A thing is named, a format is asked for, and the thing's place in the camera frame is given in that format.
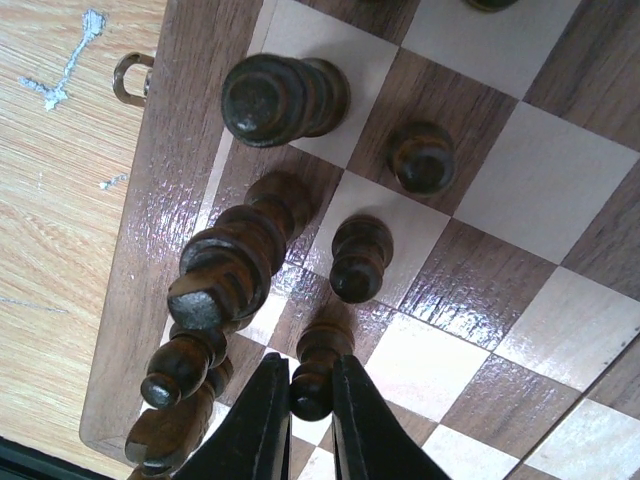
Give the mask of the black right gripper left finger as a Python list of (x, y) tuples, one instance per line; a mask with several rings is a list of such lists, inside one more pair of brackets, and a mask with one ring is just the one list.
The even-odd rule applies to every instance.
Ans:
[(263, 357), (214, 434), (174, 475), (184, 480), (288, 479), (289, 363)]

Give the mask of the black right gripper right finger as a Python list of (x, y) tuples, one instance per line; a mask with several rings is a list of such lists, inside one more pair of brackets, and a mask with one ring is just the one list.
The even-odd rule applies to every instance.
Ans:
[(338, 479), (443, 479), (408, 436), (353, 355), (334, 363), (333, 445)]

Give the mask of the dark pawn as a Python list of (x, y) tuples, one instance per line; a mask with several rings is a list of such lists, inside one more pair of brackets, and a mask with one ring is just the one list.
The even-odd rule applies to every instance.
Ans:
[(388, 138), (386, 163), (406, 192), (421, 197), (435, 195), (454, 178), (453, 139), (433, 122), (403, 124)]
[(378, 218), (359, 214), (347, 218), (332, 240), (329, 280), (345, 303), (360, 304), (380, 291), (394, 253), (389, 228)]
[(350, 321), (320, 315), (302, 332), (296, 346), (300, 365), (292, 375), (292, 413), (309, 422), (326, 418), (333, 410), (334, 363), (352, 354), (355, 340)]

